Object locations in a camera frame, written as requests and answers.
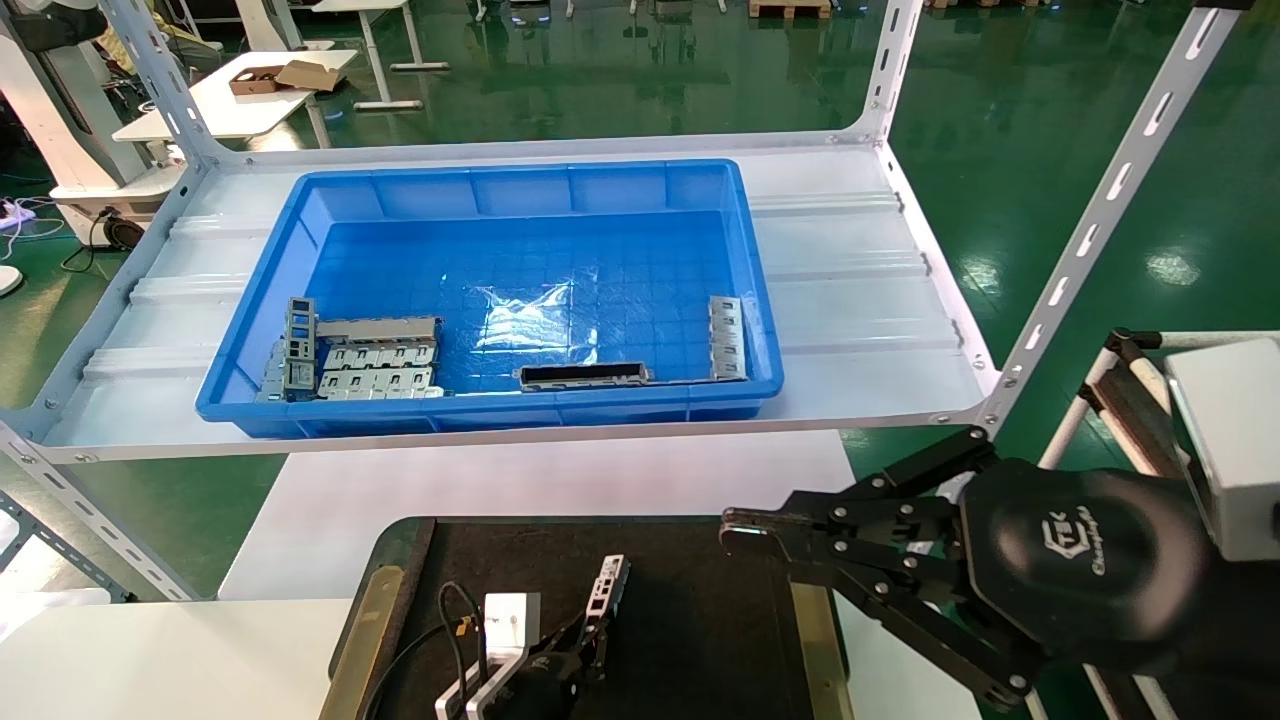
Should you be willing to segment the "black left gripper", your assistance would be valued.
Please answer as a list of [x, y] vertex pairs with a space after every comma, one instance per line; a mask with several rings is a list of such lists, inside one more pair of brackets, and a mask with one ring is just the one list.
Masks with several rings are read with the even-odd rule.
[[556, 628], [532, 648], [499, 693], [499, 719], [570, 719], [593, 682], [605, 675], [614, 610], [593, 600], [586, 612]]

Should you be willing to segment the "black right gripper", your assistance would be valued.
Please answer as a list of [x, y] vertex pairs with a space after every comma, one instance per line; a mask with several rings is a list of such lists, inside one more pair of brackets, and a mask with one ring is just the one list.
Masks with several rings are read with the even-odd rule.
[[[940, 489], [968, 473], [959, 520]], [[916, 594], [924, 556], [881, 544], [959, 523], [987, 643]], [[1277, 564], [1225, 559], [1175, 480], [998, 459], [969, 427], [842, 489], [726, 509], [719, 541], [833, 596], [855, 714], [1018, 708], [1073, 664], [1266, 697], [1277, 716]]]

